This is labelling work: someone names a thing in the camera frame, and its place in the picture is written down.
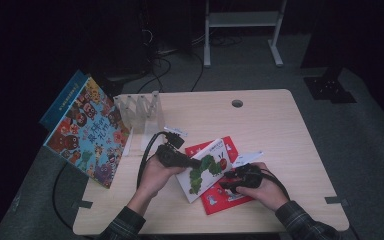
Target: colorful book cover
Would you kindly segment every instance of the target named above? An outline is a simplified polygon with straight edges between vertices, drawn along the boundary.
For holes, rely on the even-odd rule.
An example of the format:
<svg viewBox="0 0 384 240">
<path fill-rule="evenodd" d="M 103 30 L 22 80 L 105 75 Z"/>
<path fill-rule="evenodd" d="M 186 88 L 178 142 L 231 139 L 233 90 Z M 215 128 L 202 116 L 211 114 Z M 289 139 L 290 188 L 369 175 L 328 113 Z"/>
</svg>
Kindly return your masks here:
<svg viewBox="0 0 384 240">
<path fill-rule="evenodd" d="M 195 201 L 208 188 L 216 183 L 224 172 L 232 168 L 229 155 L 222 139 L 216 139 L 193 158 L 201 160 L 198 169 L 187 168 L 184 172 L 176 175 L 189 203 Z"/>
<path fill-rule="evenodd" d="M 111 186 L 130 131 L 92 77 L 77 71 L 40 123 L 53 126 L 45 147 L 102 186 Z"/>
<path fill-rule="evenodd" d="M 233 144 L 232 139 L 230 136 L 224 137 L 222 139 L 226 146 L 227 154 L 229 155 L 231 163 L 235 162 L 236 158 L 238 157 L 238 151 Z M 193 156 L 210 143 L 211 141 L 187 147 L 185 148 L 185 154 L 188 156 Z M 204 209 L 207 215 L 253 200 L 251 197 L 244 196 L 239 193 L 234 194 L 229 189 L 223 189 L 219 184 L 221 181 L 228 182 L 233 180 L 222 177 L 201 195 L 201 201 L 204 205 Z"/>
</svg>

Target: person's left hand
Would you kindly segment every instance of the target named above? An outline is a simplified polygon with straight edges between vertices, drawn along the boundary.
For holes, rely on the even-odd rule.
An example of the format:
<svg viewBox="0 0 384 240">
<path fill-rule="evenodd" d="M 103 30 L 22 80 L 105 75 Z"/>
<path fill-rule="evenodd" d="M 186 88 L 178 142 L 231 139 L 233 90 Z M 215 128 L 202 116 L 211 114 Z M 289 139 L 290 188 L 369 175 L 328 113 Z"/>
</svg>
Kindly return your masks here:
<svg viewBox="0 0 384 240">
<path fill-rule="evenodd" d="M 164 167 L 156 155 L 152 156 L 145 165 L 139 188 L 127 204 L 127 207 L 143 216 L 152 198 L 157 196 L 158 191 L 166 185 L 168 179 L 185 169 L 181 167 Z"/>
<path fill-rule="evenodd" d="M 137 191 L 149 195 L 151 198 L 157 196 L 167 183 L 168 179 L 174 174 L 181 173 L 185 168 L 164 167 L 156 155 L 152 156 L 145 165 L 140 185 Z"/>
</svg>

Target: person's right hand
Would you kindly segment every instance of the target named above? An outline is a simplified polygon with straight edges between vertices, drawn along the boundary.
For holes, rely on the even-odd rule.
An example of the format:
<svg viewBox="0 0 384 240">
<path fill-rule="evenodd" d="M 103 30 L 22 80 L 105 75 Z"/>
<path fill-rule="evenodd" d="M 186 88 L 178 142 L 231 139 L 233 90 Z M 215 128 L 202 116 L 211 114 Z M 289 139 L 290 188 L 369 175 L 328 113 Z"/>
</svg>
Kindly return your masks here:
<svg viewBox="0 0 384 240">
<path fill-rule="evenodd" d="M 258 166 L 260 169 L 268 170 L 266 164 L 263 162 L 252 163 L 252 165 Z M 276 183 L 264 178 L 258 188 L 236 187 L 236 191 L 258 200 L 272 211 L 276 211 L 289 201 Z"/>
</svg>

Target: sleeve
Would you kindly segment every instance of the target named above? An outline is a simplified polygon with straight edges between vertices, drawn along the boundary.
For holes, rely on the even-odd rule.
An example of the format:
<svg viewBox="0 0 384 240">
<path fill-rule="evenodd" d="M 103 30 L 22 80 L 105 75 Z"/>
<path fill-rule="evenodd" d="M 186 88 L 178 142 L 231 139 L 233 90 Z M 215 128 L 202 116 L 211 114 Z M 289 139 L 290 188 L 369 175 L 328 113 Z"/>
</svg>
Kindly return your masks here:
<svg viewBox="0 0 384 240">
<path fill-rule="evenodd" d="M 314 221 L 295 201 L 284 204 L 275 214 L 293 239 L 342 239 L 336 229 Z"/>
<path fill-rule="evenodd" d="M 110 225 L 95 239 L 139 239 L 138 233 L 145 224 L 145 219 L 124 207 Z"/>
</svg>

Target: red book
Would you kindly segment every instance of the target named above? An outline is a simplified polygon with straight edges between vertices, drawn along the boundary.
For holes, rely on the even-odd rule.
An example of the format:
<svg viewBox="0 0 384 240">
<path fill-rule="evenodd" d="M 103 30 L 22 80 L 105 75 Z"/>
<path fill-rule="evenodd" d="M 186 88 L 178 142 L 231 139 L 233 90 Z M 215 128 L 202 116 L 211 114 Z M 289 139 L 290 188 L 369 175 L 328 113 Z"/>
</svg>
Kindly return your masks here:
<svg viewBox="0 0 384 240">
<path fill-rule="evenodd" d="M 236 147 L 233 144 L 230 136 L 224 137 L 222 139 L 226 146 L 230 161 L 233 163 L 238 157 L 238 150 L 236 150 Z M 201 149 L 205 148 L 211 142 L 212 141 L 208 141 L 195 146 L 187 147 L 185 148 L 185 154 L 191 157 L 198 153 Z M 220 187 L 220 181 L 227 182 L 230 181 L 230 179 L 222 177 L 201 195 L 201 201 L 204 204 L 205 212 L 207 215 L 254 200 L 253 198 L 244 196 L 242 194 L 234 194 L 229 189 L 223 189 Z"/>
</svg>

